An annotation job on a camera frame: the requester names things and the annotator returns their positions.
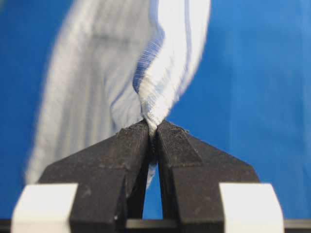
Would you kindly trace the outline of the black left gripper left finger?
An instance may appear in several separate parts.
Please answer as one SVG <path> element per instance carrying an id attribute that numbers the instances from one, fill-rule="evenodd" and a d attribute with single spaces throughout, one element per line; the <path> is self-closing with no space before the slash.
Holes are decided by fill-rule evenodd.
<path id="1" fill-rule="evenodd" d="M 148 149 L 141 121 L 46 167 L 15 206 L 13 233 L 114 233 Z"/>

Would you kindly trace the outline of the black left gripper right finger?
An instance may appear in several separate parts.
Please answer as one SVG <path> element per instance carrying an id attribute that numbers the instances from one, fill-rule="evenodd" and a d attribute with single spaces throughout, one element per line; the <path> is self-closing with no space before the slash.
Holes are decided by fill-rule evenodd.
<path id="1" fill-rule="evenodd" d="M 251 165 L 167 121 L 156 135 L 163 216 L 181 232 L 284 232 L 274 189 Z"/>

